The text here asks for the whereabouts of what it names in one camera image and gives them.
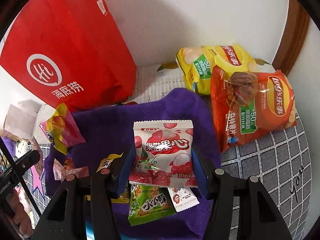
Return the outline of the left hand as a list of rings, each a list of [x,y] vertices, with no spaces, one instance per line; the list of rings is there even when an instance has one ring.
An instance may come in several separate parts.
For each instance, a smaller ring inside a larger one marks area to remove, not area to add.
[[[20,202],[18,193],[15,189],[13,189],[6,197],[6,201],[9,204],[10,208],[14,212],[14,217],[8,217],[9,222],[13,225],[20,225],[19,230],[24,238],[28,238],[33,234],[33,228],[31,226],[31,220],[26,211],[24,210],[24,206]]]

